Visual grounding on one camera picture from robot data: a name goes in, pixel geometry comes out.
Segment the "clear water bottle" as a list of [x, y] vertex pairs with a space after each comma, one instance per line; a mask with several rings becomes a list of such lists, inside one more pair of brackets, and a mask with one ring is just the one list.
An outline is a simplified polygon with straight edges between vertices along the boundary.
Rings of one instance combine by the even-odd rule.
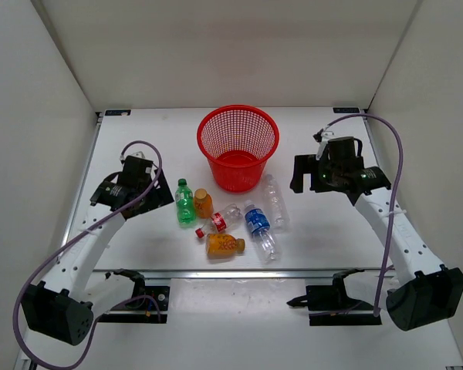
[[265, 212], [272, 228], [277, 231], [286, 231], [289, 228], [289, 215], [276, 178], [266, 174], [262, 179], [262, 195]]

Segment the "blue-label water bottle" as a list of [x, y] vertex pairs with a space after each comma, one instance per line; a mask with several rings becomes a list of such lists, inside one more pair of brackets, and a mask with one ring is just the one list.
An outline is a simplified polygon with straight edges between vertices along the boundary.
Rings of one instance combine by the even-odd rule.
[[251, 200], [244, 203], [245, 224], [253, 239], [255, 249], [265, 264], [279, 259], [279, 245], [270, 230], [270, 223], [262, 211]]

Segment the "orange juice bottle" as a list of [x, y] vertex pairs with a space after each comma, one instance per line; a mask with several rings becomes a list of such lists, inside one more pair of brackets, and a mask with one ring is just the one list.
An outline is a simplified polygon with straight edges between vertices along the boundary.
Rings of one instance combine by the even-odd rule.
[[199, 218], [206, 219], [213, 214], [213, 203], [210, 194], [204, 188], [194, 192], [194, 209]]
[[245, 251], [245, 240], [230, 234], [209, 234], [206, 237], [206, 254], [211, 258], [229, 258]]

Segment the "green soda bottle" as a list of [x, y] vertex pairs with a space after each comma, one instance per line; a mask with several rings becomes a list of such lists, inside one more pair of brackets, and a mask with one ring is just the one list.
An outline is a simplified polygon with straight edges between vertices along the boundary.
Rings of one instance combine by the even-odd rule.
[[179, 225], [181, 227], [190, 227], [196, 221], [197, 215], [194, 209], [194, 194], [184, 178], [179, 179], [177, 182], [175, 203]]

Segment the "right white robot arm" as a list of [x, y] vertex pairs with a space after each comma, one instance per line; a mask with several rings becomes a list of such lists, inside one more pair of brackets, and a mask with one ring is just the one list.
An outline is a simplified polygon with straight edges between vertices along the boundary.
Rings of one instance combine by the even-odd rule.
[[288, 301], [288, 306], [337, 314], [359, 303], [377, 304], [403, 331], [452, 318], [463, 293], [461, 270], [446, 267], [421, 239], [391, 199], [391, 183], [381, 168], [365, 166], [361, 140], [319, 134], [314, 138], [318, 152], [296, 156], [291, 189], [301, 193], [303, 177], [309, 174], [312, 191], [346, 194], [389, 251], [383, 267], [392, 267], [396, 280], [380, 282], [373, 273], [349, 269], [334, 274], [324, 288]]

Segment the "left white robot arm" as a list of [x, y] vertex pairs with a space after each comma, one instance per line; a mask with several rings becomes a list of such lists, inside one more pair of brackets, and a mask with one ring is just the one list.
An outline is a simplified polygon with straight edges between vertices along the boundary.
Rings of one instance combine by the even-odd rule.
[[94, 319], [113, 306], [144, 304], [147, 291], [137, 271], [118, 269], [87, 287], [98, 260], [127, 220], [174, 201], [163, 174], [150, 185], [158, 168], [141, 152], [121, 163], [123, 169], [106, 177], [90, 198], [83, 225], [94, 228], [64, 252], [38, 284], [26, 288], [21, 305], [29, 329], [76, 346]]

